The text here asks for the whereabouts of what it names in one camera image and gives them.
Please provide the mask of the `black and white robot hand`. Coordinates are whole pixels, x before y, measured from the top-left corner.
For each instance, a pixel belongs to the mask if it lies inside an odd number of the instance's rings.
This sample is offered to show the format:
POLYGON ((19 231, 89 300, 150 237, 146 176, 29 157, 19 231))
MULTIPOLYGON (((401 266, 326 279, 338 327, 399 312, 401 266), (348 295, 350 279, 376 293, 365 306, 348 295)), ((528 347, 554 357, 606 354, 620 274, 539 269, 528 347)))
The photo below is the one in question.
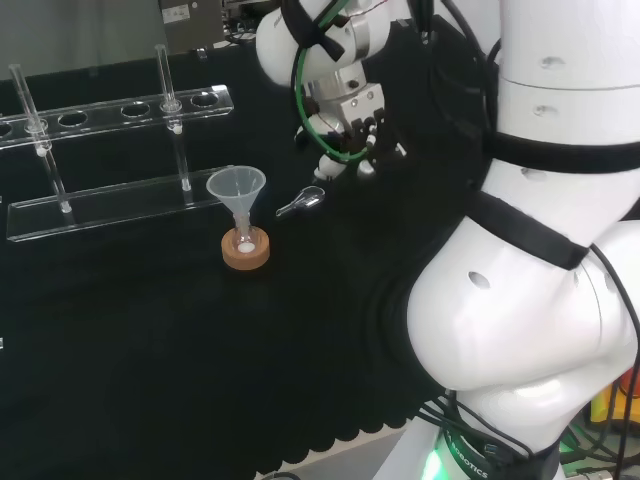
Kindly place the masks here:
POLYGON ((350 80, 329 87, 310 82, 303 88, 302 105, 307 122, 296 138, 321 148, 314 171, 318 181, 333 181, 348 169, 369 179, 406 163, 407 150, 387 120, 379 84, 350 80))

